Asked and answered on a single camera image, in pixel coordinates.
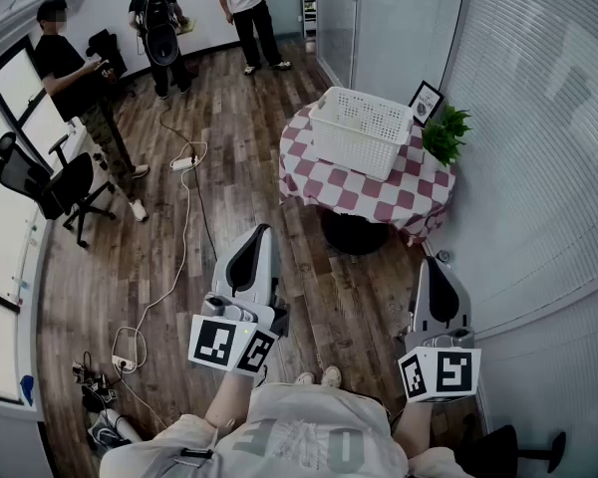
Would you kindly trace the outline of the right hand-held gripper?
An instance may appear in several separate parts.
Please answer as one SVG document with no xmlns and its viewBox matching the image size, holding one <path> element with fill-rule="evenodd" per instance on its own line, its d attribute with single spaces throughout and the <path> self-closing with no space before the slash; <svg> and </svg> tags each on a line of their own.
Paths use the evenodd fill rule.
<svg viewBox="0 0 598 478">
<path fill-rule="evenodd" d="M 452 402 L 477 391 L 481 349 L 474 347 L 467 289 L 454 271 L 434 257 L 420 268 L 413 300 L 413 331 L 452 331 L 437 336 L 401 332 L 405 353 L 398 360 L 408 402 Z"/>
</svg>

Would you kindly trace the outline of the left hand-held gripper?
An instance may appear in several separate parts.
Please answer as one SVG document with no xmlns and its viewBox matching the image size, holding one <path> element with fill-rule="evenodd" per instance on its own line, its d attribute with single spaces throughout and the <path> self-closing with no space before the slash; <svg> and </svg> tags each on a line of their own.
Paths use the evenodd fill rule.
<svg viewBox="0 0 598 478">
<path fill-rule="evenodd" d="M 269 225 L 259 224 L 236 238 L 215 264 L 214 293 L 192 319 L 188 359 L 258 375 L 273 345 L 289 333 L 288 304 L 276 299 L 273 307 L 259 305 L 273 302 L 279 278 L 278 240 Z"/>
</svg>

